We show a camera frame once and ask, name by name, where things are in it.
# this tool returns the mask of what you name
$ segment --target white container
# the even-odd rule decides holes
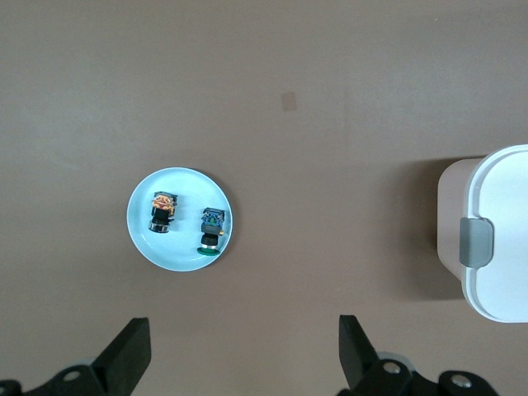
[[[528,144],[444,171],[437,242],[440,260],[477,312],[528,323]]]

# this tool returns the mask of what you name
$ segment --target gray latch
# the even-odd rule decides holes
[[[460,262],[480,268],[493,257],[493,225],[486,219],[460,219]]]

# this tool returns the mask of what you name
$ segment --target plate rim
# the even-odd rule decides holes
[[[198,177],[203,177],[205,178],[209,183],[211,183],[213,186],[216,186],[218,188],[218,190],[220,191],[222,197],[225,199],[225,202],[227,203],[227,206],[228,206],[228,210],[229,210],[229,216],[231,218],[231,221],[230,221],[230,227],[229,227],[229,233],[227,234],[227,240],[225,241],[225,244],[222,248],[222,250],[220,251],[220,253],[216,256],[211,256],[210,257],[210,260],[209,261],[206,261],[206,264],[204,266],[198,266],[198,267],[195,267],[195,268],[191,268],[191,269],[176,269],[176,268],[167,268],[166,266],[163,266],[163,265],[160,265],[159,263],[156,263],[155,261],[151,260],[149,257],[147,257],[145,255],[145,253],[138,247],[138,244],[135,242],[134,240],[134,236],[133,236],[133,233],[131,232],[130,230],[130,203],[132,202],[132,198],[134,197],[134,194],[136,193],[136,191],[139,189],[139,187],[145,182],[147,181],[149,178],[151,177],[155,177],[156,174],[158,173],[162,173],[162,172],[170,172],[170,171],[174,171],[174,172],[177,172],[177,171],[185,171],[185,172],[191,172],[191,173],[194,173],[196,174]],[[193,168],[190,168],[190,167],[165,167],[165,168],[162,168],[162,169],[158,169],[156,172],[152,172],[150,173],[149,175],[147,175],[146,177],[144,177],[137,185],[136,187],[133,189],[132,193],[130,194],[130,198],[129,198],[129,201],[128,201],[128,204],[127,204],[127,207],[126,207],[126,228],[128,229],[128,232],[129,232],[129,236],[130,236],[130,239],[132,240],[132,243],[134,244],[135,248],[137,251],[139,251],[141,253],[141,255],[147,259],[149,262],[153,263],[155,266],[158,266],[159,268],[162,268],[164,270],[168,270],[168,271],[174,271],[174,272],[191,272],[191,271],[198,271],[202,268],[206,268],[207,266],[210,266],[213,262],[215,262],[216,260],[218,260],[222,254],[225,252],[225,250],[228,248],[228,245],[229,245],[229,242],[231,241],[231,236],[233,234],[233,226],[234,226],[234,217],[233,217],[233,209],[231,208],[231,204],[229,203],[229,199],[228,197],[225,195],[225,192],[224,190],[218,185],[218,183],[213,180],[211,177],[209,177],[208,175],[206,175],[205,173],[203,172],[200,172],[200,171],[197,171],[196,169],[193,169]]]

